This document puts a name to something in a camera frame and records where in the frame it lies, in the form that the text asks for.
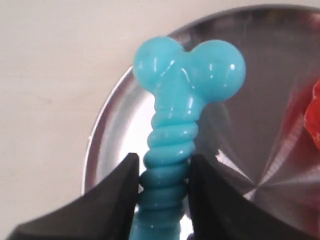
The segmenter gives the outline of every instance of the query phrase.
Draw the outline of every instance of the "blue rubber toy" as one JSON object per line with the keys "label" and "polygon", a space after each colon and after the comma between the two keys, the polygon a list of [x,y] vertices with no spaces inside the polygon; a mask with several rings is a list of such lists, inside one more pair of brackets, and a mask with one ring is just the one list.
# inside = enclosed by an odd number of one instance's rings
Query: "blue rubber toy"
{"label": "blue rubber toy", "polygon": [[133,74],[154,95],[155,114],[130,240],[179,240],[197,121],[206,104],[225,101],[239,91],[245,60],[222,40],[186,52],[170,37],[155,37],[138,49]]}

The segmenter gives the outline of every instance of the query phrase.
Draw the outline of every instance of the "bone-shaped toy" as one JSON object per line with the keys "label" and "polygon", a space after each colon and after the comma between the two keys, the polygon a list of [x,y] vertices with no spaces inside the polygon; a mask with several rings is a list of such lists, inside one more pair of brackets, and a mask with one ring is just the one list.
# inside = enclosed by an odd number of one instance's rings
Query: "bone-shaped toy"
{"label": "bone-shaped toy", "polygon": [[155,114],[130,239],[178,240],[197,121],[206,104],[225,101],[241,88],[245,61],[235,46],[222,40],[186,52],[170,37],[155,37],[138,49],[133,73],[154,95]]}

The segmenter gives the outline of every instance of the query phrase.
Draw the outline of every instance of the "black clamp jaw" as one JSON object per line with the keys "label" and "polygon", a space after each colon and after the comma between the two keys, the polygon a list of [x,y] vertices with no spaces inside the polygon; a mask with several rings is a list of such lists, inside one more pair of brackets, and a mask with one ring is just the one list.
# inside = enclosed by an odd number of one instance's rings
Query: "black clamp jaw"
{"label": "black clamp jaw", "polygon": [[[194,240],[317,239],[247,201],[212,164],[201,155],[191,160],[188,198]],[[139,157],[130,153],[88,193],[17,226],[7,240],[128,240],[138,188]]]}

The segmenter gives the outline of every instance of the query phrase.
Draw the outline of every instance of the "reflective metal surface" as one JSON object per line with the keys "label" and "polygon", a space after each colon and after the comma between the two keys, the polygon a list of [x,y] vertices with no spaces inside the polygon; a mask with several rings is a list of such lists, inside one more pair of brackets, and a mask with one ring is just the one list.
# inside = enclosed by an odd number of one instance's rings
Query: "reflective metal surface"
{"label": "reflective metal surface", "polygon": [[[197,152],[214,155],[219,171],[246,199],[282,221],[320,236],[320,153],[303,125],[312,84],[320,77],[320,11],[297,6],[234,9],[187,25],[171,36],[187,49],[209,39],[231,42],[244,55],[246,82],[199,121]],[[141,157],[154,99],[129,69],[106,100],[90,137],[83,191],[128,152]],[[180,239],[192,232],[181,221]]]}

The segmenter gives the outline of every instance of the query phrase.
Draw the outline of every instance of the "circular metal tray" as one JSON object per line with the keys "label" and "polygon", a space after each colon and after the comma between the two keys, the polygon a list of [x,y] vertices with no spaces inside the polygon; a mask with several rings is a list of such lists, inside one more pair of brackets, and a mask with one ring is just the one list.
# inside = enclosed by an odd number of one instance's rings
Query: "circular metal tray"
{"label": "circular metal tray", "polygon": [[[244,55],[240,92],[208,105],[199,121],[196,151],[216,156],[218,170],[246,199],[280,220],[319,236],[320,154],[304,129],[312,84],[320,77],[320,11],[263,5],[213,14],[170,36],[187,50],[221,39]],[[119,80],[94,125],[83,192],[107,176],[129,152],[142,159],[152,131],[154,98],[131,68]],[[185,216],[180,239],[192,232]]]}

